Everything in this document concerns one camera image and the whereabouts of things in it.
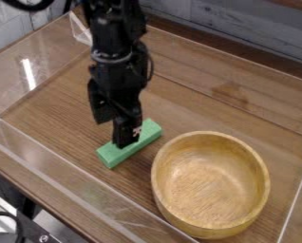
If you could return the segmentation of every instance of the green foam block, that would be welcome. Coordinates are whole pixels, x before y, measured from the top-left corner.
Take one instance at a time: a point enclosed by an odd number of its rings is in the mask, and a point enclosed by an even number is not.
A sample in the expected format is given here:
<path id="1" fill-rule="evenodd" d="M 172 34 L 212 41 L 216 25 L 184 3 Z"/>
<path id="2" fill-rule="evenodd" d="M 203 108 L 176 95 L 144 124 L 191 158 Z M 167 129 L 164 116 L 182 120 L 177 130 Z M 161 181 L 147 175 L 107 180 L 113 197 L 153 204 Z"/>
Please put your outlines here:
<path id="1" fill-rule="evenodd" d="M 131 157 L 145 145 L 161 136 L 161 127 L 151 120 L 143 122 L 139 141 L 129 146 L 119 149 L 112 142 L 108 142 L 96 150 L 96 155 L 104 165 L 112 169 L 120 162 Z"/>

